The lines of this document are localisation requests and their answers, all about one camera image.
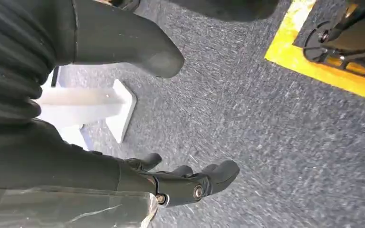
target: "prosthetic arm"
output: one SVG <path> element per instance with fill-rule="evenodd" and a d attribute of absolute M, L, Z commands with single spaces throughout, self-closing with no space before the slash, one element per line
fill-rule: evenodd
<path fill-rule="evenodd" d="M 64 142 L 35 119 L 42 85 L 57 65 L 128 62 L 170 78 L 183 66 L 178 48 L 153 22 L 92 0 L 0 0 L 0 190 L 62 186 L 149 192 L 166 207 L 226 189 L 239 173 L 225 161 L 193 174 L 161 161 L 121 160 Z"/>

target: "white base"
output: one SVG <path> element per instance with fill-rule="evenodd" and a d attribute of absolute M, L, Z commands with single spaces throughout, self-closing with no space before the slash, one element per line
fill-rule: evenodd
<path fill-rule="evenodd" d="M 123 100 L 123 103 L 119 114 L 106 118 L 106 123 L 115 140 L 118 143 L 122 143 L 129 121 L 131 120 L 132 113 L 135 109 L 136 96 L 118 79 L 115 80 L 113 89 L 117 96 Z"/>
<path fill-rule="evenodd" d="M 52 81 L 52 72 L 51 74 L 49 74 L 48 76 L 48 80 L 47 82 L 42 86 L 43 89 L 49 89 L 51 87 L 51 81 Z M 57 80 L 57 87 L 61 87 L 61 85 L 59 84 L 59 77 Z M 75 125 L 75 126 L 71 126 L 71 127 L 65 127 L 62 129 L 57 129 L 59 134 L 61 135 L 62 139 L 64 141 L 66 141 L 69 144 L 74 144 L 74 145 L 78 145 L 80 147 L 82 147 L 84 150 L 89 151 L 89 150 L 93 150 L 93 148 L 91 148 L 91 146 L 89 146 L 86 143 L 85 138 L 83 137 L 79 126 Z"/>

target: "prosthetic hand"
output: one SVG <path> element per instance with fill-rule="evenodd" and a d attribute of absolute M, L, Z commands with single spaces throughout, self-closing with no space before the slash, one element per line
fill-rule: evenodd
<path fill-rule="evenodd" d="M 38 186 L 148 192 L 164 206 L 198 202 L 226 189 L 233 161 L 193 174 L 182 166 L 149 172 L 161 158 L 121 160 L 64 142 L 34 119 L 32 99 L 56 65 L 132 63 L 158 77 L 176 75 L 184 59 L 153 22 L 92 0 L 0 0 L 0 190 Z"/>
<path fill-rule="evenodd" d="M 142 171 L 142 175 L 153 178 L 157 201 L 166 207 L 198 202 L 202 197 L 223 191 L 240 171 L 235 162 L 224 161 L 220 165 L 208 165 L 196 174 L 189 166 L 180 166 L 172 172 L 148 172 L 161 161 L 162 158 L 157 153 L 152 153 L 143 160 L 126 160 L 132 168 Z"/>

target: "metal screw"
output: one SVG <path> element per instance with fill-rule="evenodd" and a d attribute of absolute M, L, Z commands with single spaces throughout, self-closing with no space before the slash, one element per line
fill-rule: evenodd
<path fill-rule="evenodd" d="M 158 204 L 164 204 L 166 197 L 164 195 L 156 195 L 156 201 Z"/>
<path fill-rule="evenodd" d="M 194 189 L 194 198 L 197 200 L 202 198 L 202 187 L 200 185 L 196 186 Z"/>
<path fill-rule="evenodd" d="M 318 41 L 320 43 L 323 43 L 328 38 L 328 35 L 329 35 L 329 31 L 328 30 L 325 30 L 324 32 L 319 33 L 319 35 L 318 35 Z"/>

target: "gray carpet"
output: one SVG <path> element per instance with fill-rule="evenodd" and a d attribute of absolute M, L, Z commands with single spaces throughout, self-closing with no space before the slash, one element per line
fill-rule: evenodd
<path fill-rule="evenodd" d="M 162 80 L 128 64 L 68 66 L 66 86 L 137 95 L 124 143 L 104 122 L 96 150 L 121 158 L 160 153 L 159 169 L 235 160 L 231 187 L 198 204 L 163 209 L 154 227 L 365 227 L 365 99 L 264 59 L 290 1 L 255 22 L 209 19 L 165 0 L 143 1 L 186 58 Z"/>

